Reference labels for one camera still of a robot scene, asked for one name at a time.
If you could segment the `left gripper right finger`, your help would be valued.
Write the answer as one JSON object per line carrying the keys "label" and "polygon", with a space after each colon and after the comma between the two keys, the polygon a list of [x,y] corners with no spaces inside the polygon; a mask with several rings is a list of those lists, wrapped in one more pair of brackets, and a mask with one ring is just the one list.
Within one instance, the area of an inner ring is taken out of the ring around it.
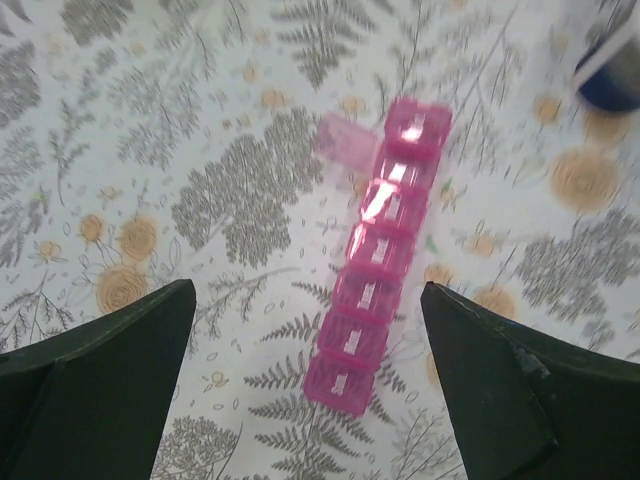
{"label": "left gripper right finger", "polygon": [[636,479],[639,366],[433,282],[421,307],[468,478]]}

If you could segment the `pink weekly pill organizer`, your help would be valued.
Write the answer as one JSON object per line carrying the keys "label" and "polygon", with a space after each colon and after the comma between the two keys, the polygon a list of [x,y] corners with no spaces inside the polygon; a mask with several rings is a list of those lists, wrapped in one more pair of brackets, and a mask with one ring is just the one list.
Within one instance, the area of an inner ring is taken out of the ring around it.
{"label": "pink weekly pill organizer", "polygon": [[380,135],[336,115],[322,121],[316,152],[371,178],[304,380],[309,400],[355,417],[365,413],[452,117],[447,106],[400,97]]}

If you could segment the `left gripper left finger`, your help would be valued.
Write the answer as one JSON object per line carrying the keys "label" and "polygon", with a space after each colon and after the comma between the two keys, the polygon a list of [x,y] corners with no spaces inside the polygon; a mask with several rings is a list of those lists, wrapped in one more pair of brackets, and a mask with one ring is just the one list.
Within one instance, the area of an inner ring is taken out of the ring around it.
{"label": "left gripper left finger", "polygon": [[195,309],[193,282],[176,280],[2,354],[2,478],[149,478]]}

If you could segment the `white capped pill bottle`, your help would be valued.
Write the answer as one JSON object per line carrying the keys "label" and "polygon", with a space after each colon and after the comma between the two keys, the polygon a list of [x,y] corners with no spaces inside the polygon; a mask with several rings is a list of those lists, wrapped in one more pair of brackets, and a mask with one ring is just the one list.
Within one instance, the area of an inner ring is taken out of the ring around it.
{"label": "white capped pill bottle", "polygon": [[575,67],[577,74],[594,56],[606,51],[627,24],[634,33],[576,87],[577,95],[592,109],[614,115],[639,110],[639,2],[618,1],[608,24],[593,39]]}

